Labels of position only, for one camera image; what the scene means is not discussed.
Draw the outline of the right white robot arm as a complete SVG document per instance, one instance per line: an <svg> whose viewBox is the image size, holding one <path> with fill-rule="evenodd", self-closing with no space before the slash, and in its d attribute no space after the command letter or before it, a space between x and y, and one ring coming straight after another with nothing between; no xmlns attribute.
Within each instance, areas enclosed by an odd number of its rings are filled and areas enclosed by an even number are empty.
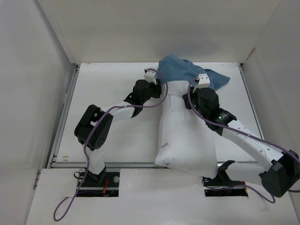
<svg viewBox="0 0 300 225"><path fill-rule="evenodd" d="M211 88L189 87L183 99L186 108L193 110L210 130L257 161L258 168L251 172L269 194L282 197L294 191L292 187L300 179L300 157L295 151L251 134L236 116L220 107L218 94Z"/></svg>

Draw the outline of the white pillow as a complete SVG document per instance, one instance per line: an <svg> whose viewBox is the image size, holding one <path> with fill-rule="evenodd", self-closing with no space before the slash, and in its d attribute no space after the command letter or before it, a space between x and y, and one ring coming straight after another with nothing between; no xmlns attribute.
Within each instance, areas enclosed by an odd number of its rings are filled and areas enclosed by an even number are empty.
<svg viewBox="0 0 300 225"><path fill-rule="evenodd" d="M218 162L213 134L192 110L185 107L187 81L171 81L162 88L165 97L158 129L155 165L196 176L215 178Z"/></svg>

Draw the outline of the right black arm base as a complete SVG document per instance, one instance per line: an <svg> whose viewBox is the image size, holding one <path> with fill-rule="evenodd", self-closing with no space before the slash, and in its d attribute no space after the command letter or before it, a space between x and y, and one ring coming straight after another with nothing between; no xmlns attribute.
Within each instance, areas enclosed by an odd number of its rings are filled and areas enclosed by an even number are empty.
<svg viewBox="0 0 300 225"><path fill-rule="evenodd" d="M224 162L218 169L215 178L202 178L204 194L206 197L248 197L245 182L232 180L226 170L235 163L234 160Z"/></svg>

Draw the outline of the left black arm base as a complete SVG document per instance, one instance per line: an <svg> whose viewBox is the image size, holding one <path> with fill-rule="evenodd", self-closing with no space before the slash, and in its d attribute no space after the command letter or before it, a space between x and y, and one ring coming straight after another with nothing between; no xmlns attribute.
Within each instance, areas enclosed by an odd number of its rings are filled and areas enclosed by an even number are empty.
<svg viewBox="0 0 300 225"><path fill-rule="evenodd" d="M87 174L76 197L118 197L120 172L107 170L98 175Z"/></svg>

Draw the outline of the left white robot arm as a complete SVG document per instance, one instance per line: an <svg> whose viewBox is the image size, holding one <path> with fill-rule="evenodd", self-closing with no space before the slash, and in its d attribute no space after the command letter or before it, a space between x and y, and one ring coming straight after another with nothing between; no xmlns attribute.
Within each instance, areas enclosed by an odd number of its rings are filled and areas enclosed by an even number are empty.
<svg viewBox="0 0 300 225"><path fill-rule="evenodd" d="M83 152L87 159L84 177L95 185L100 186L105 181L106 166L100 154L93 151L100 149L109 134L114 122L136 117L151 98L160 98L161 84L155 79L153 82L138 80L132 92L117 106L102 109L96 105L89 105L77 124L74 135L83 145Z"/></svg>

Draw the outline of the blue pillowcase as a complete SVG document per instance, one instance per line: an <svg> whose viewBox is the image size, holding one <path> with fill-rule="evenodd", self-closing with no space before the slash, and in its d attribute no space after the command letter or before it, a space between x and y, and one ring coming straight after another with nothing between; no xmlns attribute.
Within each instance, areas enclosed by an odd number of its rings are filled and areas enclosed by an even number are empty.
<svg viewBox="0 0 300 225"><path fill-rule="evenodd" d="M191 82L196 76L207 74L210 79L209 87L218 90L227 85L230 81L230 77L228 76L211 69L202 68L187 59L181 59L173 54L161 59L157 69L165 78L163 80L163 78L159 76L161 83L172 81Z"/></svg>

